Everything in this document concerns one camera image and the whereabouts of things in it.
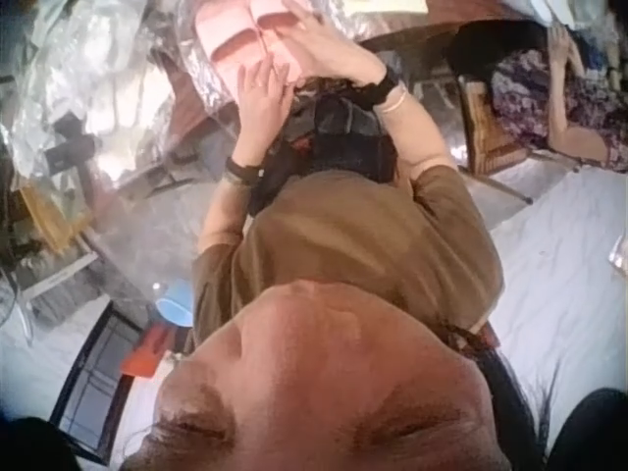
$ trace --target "brown shirt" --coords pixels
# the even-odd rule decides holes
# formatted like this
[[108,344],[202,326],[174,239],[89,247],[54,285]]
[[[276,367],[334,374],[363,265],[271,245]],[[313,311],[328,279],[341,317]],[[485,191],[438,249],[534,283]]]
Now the brown shirt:
[[240,245],[212,246],[194,263],[194,342],[295,280],[353,285],[428,326],[476,332],[502,287],[482,217],[448,167],[425,172],[413,193],[347,172],[285,187]]

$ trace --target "woman's left hand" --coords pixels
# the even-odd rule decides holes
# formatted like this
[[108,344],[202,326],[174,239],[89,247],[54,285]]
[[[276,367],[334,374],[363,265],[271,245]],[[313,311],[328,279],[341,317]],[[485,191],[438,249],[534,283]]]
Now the woman's left hand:
[[278,73],[273,56],[246,69],[241,66],[237,77],[240,135],[234,160],[243,166],[259,166],[266,151],[279,135],[294,98],[294,85],[288,84],[289,65]]
[[554,23],[548,29],[549,63],[553,66],[565,67],[571,51],[571,36],[565,26]]

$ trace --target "bracelet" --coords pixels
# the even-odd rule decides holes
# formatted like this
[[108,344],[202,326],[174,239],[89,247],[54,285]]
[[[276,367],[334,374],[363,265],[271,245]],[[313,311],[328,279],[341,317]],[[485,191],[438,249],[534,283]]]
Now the bracelet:
[[391,105],[388,108],[384,108],[383,110],[379,110],[379,113],[381,115],[387,115],[389,113],[392,113],[393,111],[395,111],[396,109],[398,109],[403,102],[405,101],[405,99],[407,98],[409,92],[408,89],[404,86],[403,87],[403,93],[401,93],[401,96],[399,97],[399,99],[396,101],[396,103],[394,103],[393,105]]
[[231,183],[233,186],[237,186],[238,188],[252,189],[253,185],[245,182],[239,176],[234,174],[232,171],[225,169],[223,173],[223,180],[227,183]]

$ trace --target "black wristband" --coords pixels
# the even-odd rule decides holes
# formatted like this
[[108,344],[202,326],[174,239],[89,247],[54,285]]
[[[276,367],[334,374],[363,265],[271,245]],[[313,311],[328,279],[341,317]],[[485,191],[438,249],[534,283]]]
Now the black wristband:
[[399,85],[399,78],[390,67],[386,67],[386,76],[379,83],[369,83],[366,86],[353,87],[353,101],[360,108],[372,111],[378,105],[386,103],[391,91]]
[[242,182],[248,186],[256,186],[259,180],[262,178],[264,171],[261,167],[246,166],[242,167],[234,162],[232,157],[227,159],[225,169],[231,174],[238,177]]

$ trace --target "pink slipper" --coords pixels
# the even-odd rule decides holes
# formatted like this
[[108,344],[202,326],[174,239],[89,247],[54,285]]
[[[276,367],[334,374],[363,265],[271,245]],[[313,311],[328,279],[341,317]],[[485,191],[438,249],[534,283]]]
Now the pink slipper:
[[[299,5],[312,11],[309,0],[297,0]],[[289,38],[281,38],[277,28],[292,27],[298,18],[290,12],[282,0],[251,0],[251,14],[257,23],[266,45],[266,50],[275,56],[276,71],[283,64],[289,64],[289,82],[296,82],[308,70],[308,55],[296,42]]]
[[266,55],[248,0],[205,3],[196,14],[195,23],[207,59],[237,102],[239,66],[251,67]]

